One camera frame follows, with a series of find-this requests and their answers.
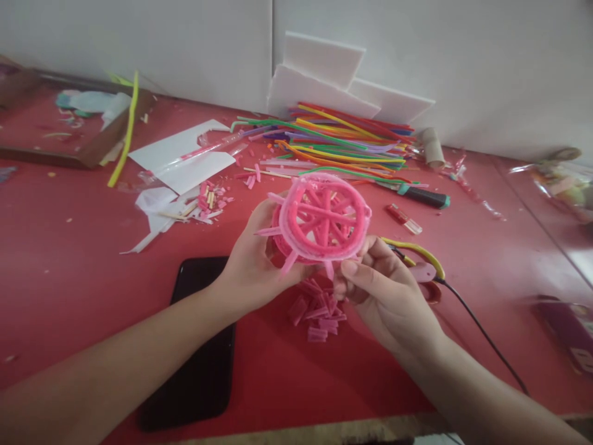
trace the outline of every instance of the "black cable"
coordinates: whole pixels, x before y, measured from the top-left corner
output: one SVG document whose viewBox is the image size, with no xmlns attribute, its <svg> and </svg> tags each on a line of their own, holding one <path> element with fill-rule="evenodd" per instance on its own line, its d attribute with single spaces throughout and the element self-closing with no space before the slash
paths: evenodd
<svg viewBox="0 0 593 445">
<path fill-rule="evenodd" d="M 457 292 L 455 290 L 455 288 L 453 286 L 451 286 L 447 281 L 445 281 L 441 278 L 435 278 L 434 281 L 441 283 L 443 286 L 445 286 L 447 289 L 449 289 L 451 292 L 453 292 L 453 294 L 457 297 L 457 299 L 460 301 L 460 303 L 463 305 L 463 307 L 465 307 L 465 310 L 474 319 L 478 328 L 480 329 L 480 331 L 482 331 L 482 334 L 484 335 L 486 340 L 488 340 L 488 343 L 490 343 L 490 346 L 492 346 L 492 349 L 494 349 L 494 352 L 496 352 L 498 357 L 502 360 L 502 362 L 505 364 L 505 366 L 510 371 L 510 373 L 513 375 L 513 377 L 515 377 L 515 380 L 517 380 L 517 383 L 521 387 L 521 390 L 525 393 L 526 396 L 530 397 L 529 391 L 527 390 L 527 386 L 525 386 L 525 384 L 523 383 L 523 380 L 521 380 L 521 377 L 519 377 L 519 374 L 517 374 L 517 372 L 513 369 L 513 367 L 510 365 L 510 363 L 508 363 L 505 356 L 502 355 L 502 353 L 498 350 L 498 348 L 496 347 L 496 345 L 494 344 L 494 342 L 492 341 L 490 336 L 486 333 L 486 331 L 482 327 L 482 324 L 478 321 L 476 315 L 469 308 L 468 304 L 463 300 L 463 298 L 461 298 L 461 295 L 459 294 L 459 292 Z"/>
<path fill-rule="evenodd" d="M 445 436 L 447 436 L 449 439 L 451 439 L 453 442 L 455 442 L 457 445 L 463 445 L 461 442 L 459 442 L 459 440 L 455 439 L 452 435 L 450 435 L 449 433 L 445 433 Z"/>
</svg>

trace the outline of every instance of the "hand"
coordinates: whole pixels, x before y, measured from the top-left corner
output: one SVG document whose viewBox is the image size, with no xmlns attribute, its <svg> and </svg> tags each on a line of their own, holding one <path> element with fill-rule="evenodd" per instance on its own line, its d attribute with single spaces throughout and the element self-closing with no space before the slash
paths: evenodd
<svg viewBox="0 0 593 445">
<path fill-rule="evenodd" d="M 446 338 L 418 283 L 377 236 L 367 236 L 358 256 L 334 277 L 334 295 L 348 297 L 375 338 L 396 358 L 432 354 Z"/>
<path fill-rule="evenodd" d="M 255 233 L 270 227 L 276 206 L 273 201 L 265 200 L 255 208 L 226 267 L 212 285 L 219 289 L 219 295 L 231 299 L 230 304 L 240 310 L 241 315 L 269 303 L 316 270 L 314 266 L 295 263 L 281 276 L 280 269 L 272 264 L 271 259 L 277 253 L 275 243 Z"/>
</svg>

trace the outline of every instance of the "black phone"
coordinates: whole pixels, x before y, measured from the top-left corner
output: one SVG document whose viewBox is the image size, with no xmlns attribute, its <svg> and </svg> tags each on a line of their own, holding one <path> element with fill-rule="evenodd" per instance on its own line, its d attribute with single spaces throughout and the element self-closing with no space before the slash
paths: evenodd
<svg viewBox="0 0 593 445">
<path fill-rule="evenodd" d="M 227 256 L 191 258 L 179 269 L 171 304 L 209 286 L 227 264 Z M 142 431 L 157 431 L 217 417 L 230 400 L 235 324 L 202 347 L 138 409 Z"/>
</svg>

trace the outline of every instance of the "screwdriver handle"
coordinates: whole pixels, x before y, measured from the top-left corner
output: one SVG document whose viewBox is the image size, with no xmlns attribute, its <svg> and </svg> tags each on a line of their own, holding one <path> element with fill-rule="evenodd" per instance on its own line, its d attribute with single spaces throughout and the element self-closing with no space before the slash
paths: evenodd
<svg viewBox="0 0 593 445">
<path fill-rule="evenodd" d="M 429 205 L 434 208 L 444 209 L 451 204 L 451 198 L 442 193 L 435 193 L 429 190 L 410 187 L 408 184 L 401 184 L 397 190 L 398 195 L 408 197 L 414 201 Z"/>
</svg>

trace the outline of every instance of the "bundle of straws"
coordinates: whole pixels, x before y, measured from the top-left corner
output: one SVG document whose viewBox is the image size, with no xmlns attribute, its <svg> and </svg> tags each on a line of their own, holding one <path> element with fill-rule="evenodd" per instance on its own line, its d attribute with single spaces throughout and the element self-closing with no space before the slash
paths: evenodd
<svg viewBox="0 0 593 445">
<path fill-rule="evenodd" d="M 398 176 L 406 168 L 406 159 L 418 153 L 410 126 L 364 119 L 304 102 L 292 108 L 290 115 L 290 122 L 237 116 L 239 120 L 231 131 L 236 125 L 256 126 L 242 131 L 243 136 L 250 141 L 272 138 L 287 152 L 279 158 L 296 158 L 305 161 L 300 166 L 315 167 L 299 174 L 326 171 L 343 179 L 418 184 Z"/>
</svg>

